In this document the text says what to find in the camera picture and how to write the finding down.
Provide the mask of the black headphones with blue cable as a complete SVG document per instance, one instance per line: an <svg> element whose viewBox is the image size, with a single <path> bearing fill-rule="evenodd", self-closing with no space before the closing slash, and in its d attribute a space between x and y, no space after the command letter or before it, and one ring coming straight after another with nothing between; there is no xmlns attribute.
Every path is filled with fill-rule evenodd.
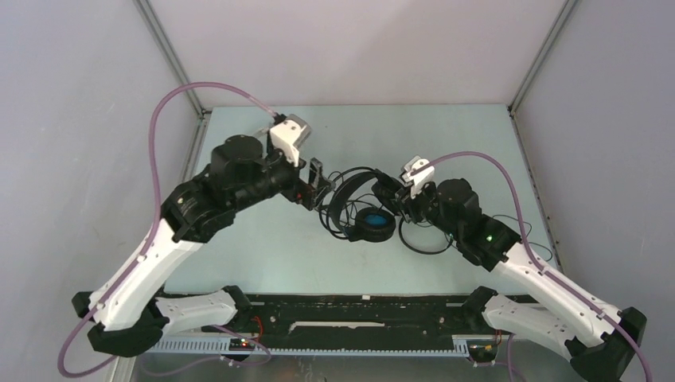
<svg viewBox="0 0 675 382"><path fill-rule="evenodd" d="M377 169L357 166L338 172L335 190L318 210L322 227L335 239L381 243L392 238L396 217L375 197Z"/></svg>

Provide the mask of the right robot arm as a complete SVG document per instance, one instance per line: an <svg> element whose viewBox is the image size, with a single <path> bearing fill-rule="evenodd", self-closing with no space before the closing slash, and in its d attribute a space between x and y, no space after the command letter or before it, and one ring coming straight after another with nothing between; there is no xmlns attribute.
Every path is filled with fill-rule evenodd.
<svg viewBox="0 0 675 382"><path fill-rule="evenodd" d="M642 340L646 316L596 298L547 265L519 233L482 212L467 180L418 185L379 175L373 192L397 216L424 220L451 235L464 259L516 283L544 307L523 306L480 286L463 306L467 329L482 333L490 327L534 342L563 357L586 381L621 379Z"/></svg>

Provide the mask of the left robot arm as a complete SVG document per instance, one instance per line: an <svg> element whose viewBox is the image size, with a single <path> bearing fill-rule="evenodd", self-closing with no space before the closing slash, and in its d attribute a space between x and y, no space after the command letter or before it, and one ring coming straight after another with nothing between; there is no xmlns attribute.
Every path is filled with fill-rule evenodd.
<svg viewBox="0 0 675 382"><path fill-rule="evenodd" d="M252 304L238 286L209 294L166 296L165 281L237 213L282 195L315 209L331 190L317 158L287 155L280 142L234 135L216 146L209 164L165 199L159 220L112 280L93 292L77 293L76 312L93 326L92 348L135 357L162 338L189 329L223 326L242 331L252 320Z"/></svg>

